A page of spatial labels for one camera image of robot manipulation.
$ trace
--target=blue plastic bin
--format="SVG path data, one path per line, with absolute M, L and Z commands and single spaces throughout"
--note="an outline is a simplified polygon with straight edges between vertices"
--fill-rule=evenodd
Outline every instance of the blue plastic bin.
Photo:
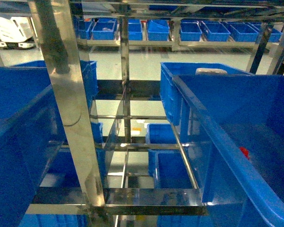
M 147 142 L 175 143 L 169 124 L 149 124 Z M 155 188 L 192 188 L 186 168 L 179 151 L 153 150 Z M 213 227 L 209 216 L 159 216 L 158 227 Z
M 238 70 L 227 65 L 217 63 L 161 63 L 161 84 L 160 96 L 164 106 L 167 120 L 175 126 L 179 125 L 180 116 L 178 109 L 180 103 L 178 98 L 181 97 L 179 91 L 172 82 L 172 77 L 176 75 L 194 75 L 198 68 L 222 69 L 228 74 L 249 74 L 242 70 Z
M 222 24 L 231 32 L 230 26 L 231 25 L 245 25 L 244 22 L 222 22 Z
M 201 30 L 208 41 L 226 42 L 230 36 L 227 28 L 220 23 L 201 23 Z
M 103 18 L 99 18 L 98 20 L 99 23 L 117 23 L 117 19 L 116 18 L 108 18 L 108 17 L 103 17 Z
M 191 113 L 182 114 L 180 134 L 192 129 L 187 152 L 214 224 L 284 227 L 284 76 L 172 80 L 179 111 Z
M 182 19 L 181 23 L 199 23 L 199 21 L 194 19 Z
M 30 61 L 15 65 L 15 67 L 44 67 L 45 61 Z M 85 93 L 89 109 L 91 108 L 93 97 L 99 92 L 97 82 L 97 62 L 96 61 L 81 61 L 81 70 L 85 86 Z
M 162 6 L 162 5 L 150 5 L 150 10 L 166 10 L 173 11 L 177 8 L 177 6 Z
M 200 41 L 202 32 L 197 23 L 181 23 L 181 41 Z
M 47 70 L 0 67 L 0 227 L 19 225 L 65 138 Z
M 128 24 L 129 40 L 142 40 L 142 24 Z
M 146 143 L 167 143 L 175 144 L 176 138 L 172 132 L 170 124 L 148 124 L 146 133 Z M 166 153 L 168 150 L 152 150 L 148 149 L 148 173 L 153 176 L 156 168 L 156 154 Z
M 140 24 L 141 21 L 139 19 L 129 19 L 128 23 L 129 24 Z
M 18 227 L 86 227 L 85 215 L 26 214 Z
M 147 22 L 148 40 L 167 41 L 169 38 L 169 25 L 166 20 L 149 20 Z
M 261 25 L 251 25 L 255 30 L 257 30 L 258 32 L 260 31 L 261 29 Z M 282 32 L 279 32 L 278 30 L 274 29 L 272 30 L 271 32 L 271 35 L 269 37 L 269 42 L 273 42 L 273 43 L 277 43 L 280 41 L 280 38 L 282 36 Z
M 231 36 L 236 42 L 255 42 L 259 32 L 249 25 L 230 25 Z
M 91 39 L 91 30 L 94 26 L 94 20 L 79 19 L 79 35 L 81 39 Z
M 99 21 L 92 29 L 93 39 L 95 40 L 113 40 L 115 38 L 116 23 L 100 23 Z

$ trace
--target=metal rack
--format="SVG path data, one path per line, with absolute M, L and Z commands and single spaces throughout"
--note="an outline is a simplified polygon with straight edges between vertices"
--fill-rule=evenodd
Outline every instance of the metal rack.
M 83 3 L 104 4 L 109 12 L 83 11 Z M 149 11 L 149 5 L 174 5 L 172 12 Z M 40 47 L 50 75 L 56 101 L 66 132 L 69 148 L 76 167 L 81 188 L 39 188 L 27 213 L 30 214 L 86 214 L 91 225 L 112 226 L 112 215 L 118 215 L 115 226 L 119 226 L 120 215 L 207 215 L 206 206 L 199 198 L 198 185 L 192 167 L 179 142 L 178 133 L 172 126 L 177 145 L 133 143 L 131 137 L 131 119 L 164 119 L 164 117 L 131 116 L 131 100 L 148 100 L 149 96 L 159 97 L 159 83 L 154 81 L 132 81 L 129 75 L 129 46 L 167 46 L 173 50 L 182 46 L 208 46 L 208 42 L 148 42 L 128 41 L 128 18 L 153 19 L 170 18 L 173 21 L 173 40 L 179 38 L 180 20 L 183 18 L 208 19 L 218 21 L 262 21 L 260 35 L 255 44 L 243 43 L 241 47 L 253 48 L 247 71 L 256 73 L 263 56 L 272 27 L 275 22 L 284 22 L 284 1 L 240 0 L 194 0 L 194 1 L 152 1 L 152 0 L 29 0 L 28 5 L 34 21 Z M 211 12 L 200 12 L 203 7 L 213 7 Z M 239 8 L 221 13 L 214 7 Z M 30 16 L 27 11 L 0 9 L 0 13 L 18 16 Z M 76 38 L 72 17 L 117 17 L 120 20 L 120 39 L 113 41 L 86 41 Z M 121 99 L 116 116 L 99 116 L 95 101 L 88 110 L 83 85 L 80 61 L 89 61 L 89 45 L 107 45 L 121 47 L 122 80 L 102 80 L 101 95 L 114 95 L 112 99 Z M 210 43 L 209 46 L 238 47 L 238 43 Z M 284 73 L 284 31 L 269 74 Z M 145 83 L 151 83 L 153 89 L 141 90 Z M 105 144 L 95 144 L 90 122 L 99 118 L 113 118 L 114 123 Z M 118 132 L 124 121 L 125 137 L 121 141 Z M 126 151 L 122 182 L 120 188 L 107 188 L 100 179 L 96 146 L 106 150 L 107 166 L 110 165 L 113 152 Z M 179 149 L 193 189 L 137 189 L 125 188 L 128 176 L 127 161 L 131 151 L 145 152 L 148 148 Z M 177 197 L 182 200 L 174 205 Z

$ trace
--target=gray floor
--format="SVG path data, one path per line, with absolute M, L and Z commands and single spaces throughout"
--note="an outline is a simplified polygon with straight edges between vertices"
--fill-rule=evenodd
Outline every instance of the gray floor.
M 24 63 L 27 61 L 42 60 L 42 54 L 38 49 L 32 50 L 0 50 L 1 57 L 6 66 Z M 135 48 L 130 52 L 130 78 L 137 80 L 160 80 L 160 62 L 218 62 L 245 70 L 250 58 L 249 50 L 243 49 L 193 49 L 185 52 L 171 52 L 165 48 Z M 121 79 L 121 58 L 118 48 L 93 48 L 90 59 L 97 62 L 98 79 Z M 272 58 L 266 53 L 263 56 L 258 74 L 266 74 Z M 119 101 L 97 100 L 98 114 L 115 115 Z M 132 115 L 165 115 L 161 102 L 158 101 L 131 101 Z M 102 120 L 104 124 L 103 134 L 107 136 L 113 120 Z M 133 133 L 145 136 L 146 126 L 151 122 L 167 121 L 132 121 Z M 115 152 L 110 173 L 122 172 L 125 153 Z M 131 152 L 129 156 L 128 171 L 131 173 L 147 173 L 148 154 Z M 121 177 L 108 177 L 111 187 L 120 187 Z M 131 179 L 131 186 L 151 188 L 153 181 L 149 177 Z M 135 226 L 156 226 L 156 217 L 150 216 L 146 219 L 138 218 Z

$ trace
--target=horizontal metal rail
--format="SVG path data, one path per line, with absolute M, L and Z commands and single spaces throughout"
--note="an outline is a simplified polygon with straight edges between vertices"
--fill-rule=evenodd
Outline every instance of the horizontal metal rail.
M 111 215 L 208 215 L 196 189 L 110 188 L 105 195 Z M 83 201 L 80 188 L 39 188 L 27 214 L 85 214 Z

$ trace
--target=red object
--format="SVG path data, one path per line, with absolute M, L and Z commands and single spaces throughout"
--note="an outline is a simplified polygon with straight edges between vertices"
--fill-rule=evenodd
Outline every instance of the red object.
M 249 160 L 249 151 L 245 147 L 239 147 L 239 149 L 242 151 L 243 155 Z

